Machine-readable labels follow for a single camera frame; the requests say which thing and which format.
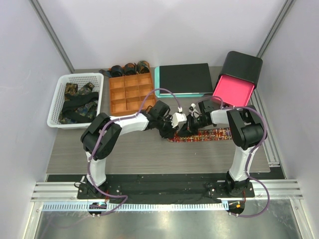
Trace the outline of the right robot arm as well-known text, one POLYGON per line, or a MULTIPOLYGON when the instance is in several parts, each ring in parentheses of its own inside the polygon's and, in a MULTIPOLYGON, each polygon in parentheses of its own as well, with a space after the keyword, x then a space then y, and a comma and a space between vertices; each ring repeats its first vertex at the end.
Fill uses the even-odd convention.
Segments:
POLYGON ((236 147, 232 166, 226 174, 225 191, 231 197, 241 195, 250 182, 249 171, 255 151, 267 137, 264 120, 253 105, 217 109, 212 100, 207 99, 198 102, 198 106, 198 112, 195 104, 189 108, 187 121, 177 135, 193 136, 210 125, 228 125, 236 147))

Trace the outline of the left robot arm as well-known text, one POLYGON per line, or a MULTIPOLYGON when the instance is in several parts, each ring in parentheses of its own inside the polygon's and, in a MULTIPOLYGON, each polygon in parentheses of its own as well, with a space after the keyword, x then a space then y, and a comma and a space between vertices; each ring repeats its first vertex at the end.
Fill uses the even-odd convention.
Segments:
POLYGON ((88 159, 87 180, 89 193, 96 199, 106 193, 106 158, 112 152, 121 135, 157 129, 162 138, 171 138, 178 130, 178 121, 175 115, 170 115, 170 107, 158 101, 132 115, 110 117, 100 113, 81 135, 81 142, 88 159))

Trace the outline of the multicoloured plaid tie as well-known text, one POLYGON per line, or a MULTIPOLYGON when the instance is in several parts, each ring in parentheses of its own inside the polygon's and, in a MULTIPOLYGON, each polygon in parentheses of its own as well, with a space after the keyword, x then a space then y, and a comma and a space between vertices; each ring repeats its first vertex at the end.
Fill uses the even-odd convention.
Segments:
POLYGON ((203 141, 220 141, 232 140, 230 128, 213 128, 200 130, 197 134, 192 136, 180 137, 177 134, 174 138, 169 138, 169 142, 203 142, 203 141))

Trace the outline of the black pink drawer cabinet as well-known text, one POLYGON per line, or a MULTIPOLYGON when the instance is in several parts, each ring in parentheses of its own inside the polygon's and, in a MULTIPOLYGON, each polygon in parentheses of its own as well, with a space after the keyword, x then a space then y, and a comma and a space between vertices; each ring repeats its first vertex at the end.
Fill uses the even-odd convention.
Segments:
POLYGON ((223 105, 247 106, 257 88, 263 60, 237 51, 227 53, 213 92, 223 105))

